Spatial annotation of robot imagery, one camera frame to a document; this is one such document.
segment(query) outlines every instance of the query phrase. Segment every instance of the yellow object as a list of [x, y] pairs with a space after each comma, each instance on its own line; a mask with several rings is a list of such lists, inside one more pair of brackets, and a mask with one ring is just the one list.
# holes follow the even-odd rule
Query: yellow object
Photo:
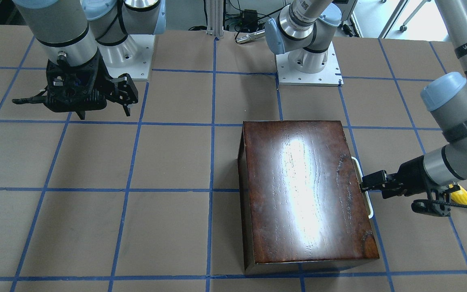
[[467, 205], [467, 190], [465, 190], [462, 186], [460, 186], [459, 191], [455, 191], [452, 193], [452, 200], [455, 203], [458, 204], [463, 204]]

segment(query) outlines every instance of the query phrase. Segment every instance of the wooden box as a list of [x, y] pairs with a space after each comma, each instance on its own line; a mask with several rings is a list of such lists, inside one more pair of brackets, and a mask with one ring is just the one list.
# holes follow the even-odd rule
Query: wooden box
[[244, 122], [238, 168], [245, 274], [379, 258], [341, 122]]

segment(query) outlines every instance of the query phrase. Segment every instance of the light blue cap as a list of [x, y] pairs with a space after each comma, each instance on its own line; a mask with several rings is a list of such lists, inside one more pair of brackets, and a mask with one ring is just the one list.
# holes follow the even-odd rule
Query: light blue cap
[[421, 91], [426, 109], [435, 111], [449, 102], [466, 84], [466, 78], [459, 72], [450, 72], [437, 78]]
[[12, 0], [15, 4], [30, 9], [46, 8], [57, 3], [58, 0]]
[[264, 31], [266, 35], [266, 42], [268, 43], [269, 49], [273, 54], [280, 55], [285, 53], [284, 50], [284, 39], [282, 38], [282, 34], [278, 29], [278, 24], [273, 18], [270, 18], [265, 26]]
[[106, 15], [116, 4], [116, 0], [83, 0], [82, 8], [91, 21]]
[[165, 0], [161, 0], [160, 13], [158, 14], [158, 21], [154, 28], [154, 34], [163, 34], [165, 32], [165, 26], [167, 21], [165, 20]]
[[320, 20], [330, 26], [338, 27], [341, 24], [341, 10], [331, 3], [320, 15]]

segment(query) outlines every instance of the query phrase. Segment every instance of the tiled table surface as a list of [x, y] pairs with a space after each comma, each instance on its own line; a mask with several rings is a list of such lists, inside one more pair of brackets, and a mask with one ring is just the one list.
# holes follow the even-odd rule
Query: tiled table surface
[[27, 27], [0, 26], [0, 291], [467, 291], [467, 210], [423, 216], [378, 193], [380, 260], [242, 275], [243, 120], [341, 120], [367, 174], [445, 143], [419, 92], [460, 71], [450, 44], [334, 44], [343, 87], [278, 86], [263, 40], [167, 31], [132, 116], [109, 104], [79, 121], [11, 103], [44, 87], [47, 58]]

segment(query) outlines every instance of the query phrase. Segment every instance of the qr code sticker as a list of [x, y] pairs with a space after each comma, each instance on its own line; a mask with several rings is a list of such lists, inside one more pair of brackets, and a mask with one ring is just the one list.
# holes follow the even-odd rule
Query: qr code sticker
[[300, 0], [300, 5], [302, 5], [302, 8], [304, 8], [304, 10], [307, 10], [307, 8], [309, 8], [309, 4], [306, 3], [306, 0]]

